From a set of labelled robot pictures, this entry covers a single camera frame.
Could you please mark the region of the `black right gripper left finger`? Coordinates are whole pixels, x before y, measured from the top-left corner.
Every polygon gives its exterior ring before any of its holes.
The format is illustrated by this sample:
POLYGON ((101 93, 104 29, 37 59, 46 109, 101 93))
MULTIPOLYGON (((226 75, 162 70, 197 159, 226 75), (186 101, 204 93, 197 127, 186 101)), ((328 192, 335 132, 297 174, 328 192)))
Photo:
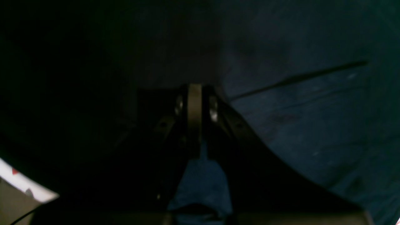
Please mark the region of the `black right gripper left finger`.
POLYGON ((145 91, 139 126, 108 162, 57 200, 37 208, 32 225, 173 225, 167 210, 196 158, 196 85, 145 91))

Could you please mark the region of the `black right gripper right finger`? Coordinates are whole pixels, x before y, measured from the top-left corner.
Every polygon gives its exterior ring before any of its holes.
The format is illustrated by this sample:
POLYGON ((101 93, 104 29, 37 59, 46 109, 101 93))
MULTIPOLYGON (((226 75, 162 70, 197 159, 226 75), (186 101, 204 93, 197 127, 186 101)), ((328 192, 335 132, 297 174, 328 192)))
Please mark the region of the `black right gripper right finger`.
POLYGON ((211 86, 195 85, 195 134, 226 174, 229 225, 372 225, 368 212, 283 162, 211 86))

